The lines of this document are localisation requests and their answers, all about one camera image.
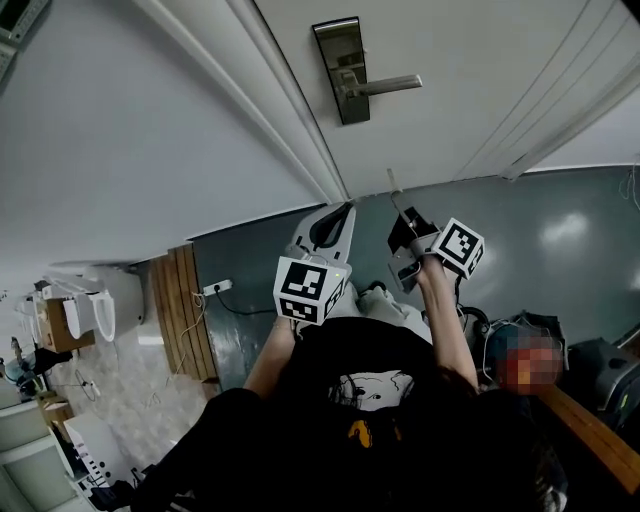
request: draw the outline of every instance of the black pants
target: black pants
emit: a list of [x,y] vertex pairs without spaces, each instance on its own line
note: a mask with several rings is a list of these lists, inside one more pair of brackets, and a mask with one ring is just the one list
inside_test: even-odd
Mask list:
[[63,352],[62,354],[57,354],[55,352],[51,352],[51,350],[47,350],[44,348],[37,348],[35,351],[36,355],[36,366],[33,369],[33,373],[36,375],[42,375],[44,372],[50,370],[58,363],[65,363],[70,361],[73,357],[71,352]]

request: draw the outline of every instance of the control panel on wall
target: control panel on wall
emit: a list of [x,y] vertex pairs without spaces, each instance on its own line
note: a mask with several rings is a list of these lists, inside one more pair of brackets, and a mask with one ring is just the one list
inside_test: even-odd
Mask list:
[[4,78],[4,75],[9,70],[11,61],[16,56],[16,49],[6,44],[0,43],[0,82]]
[[49,0],[0,0],[0,36],[19,43]]

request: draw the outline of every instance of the door frame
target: door frame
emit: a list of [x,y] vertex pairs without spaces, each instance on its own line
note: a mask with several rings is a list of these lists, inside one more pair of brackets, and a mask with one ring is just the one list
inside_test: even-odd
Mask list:
[[319,202],[350,199],[302,91],[253,2],[134,1],[262,130]]

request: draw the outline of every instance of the power outlet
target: power outlet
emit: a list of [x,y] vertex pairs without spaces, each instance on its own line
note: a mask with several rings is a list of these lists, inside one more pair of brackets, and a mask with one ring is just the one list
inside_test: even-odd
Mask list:
[[210,284],[209,286],[205,286],[202,289],[202,293],[204,293],[206,297],[208,297],[209,295],[215,295],[217,293],[216,286],[220,287],[218,292],[224,292],[226,290],[230,290],[231,288],[233,288],[233,281],[231,279],[225,279],[224,281]]

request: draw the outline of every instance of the toilet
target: toilet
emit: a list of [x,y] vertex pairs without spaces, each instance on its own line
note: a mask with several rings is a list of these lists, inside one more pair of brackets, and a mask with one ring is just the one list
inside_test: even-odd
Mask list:
[[65,311],[69,330],[74,325],[80,336],[97,327],[102,337],[112,342],[142,323],[142,284],[135,274],[113,267],[95,266],[87,267],[82,277],[49,272],[45,280],[73,296],[73,299],[65,301]]

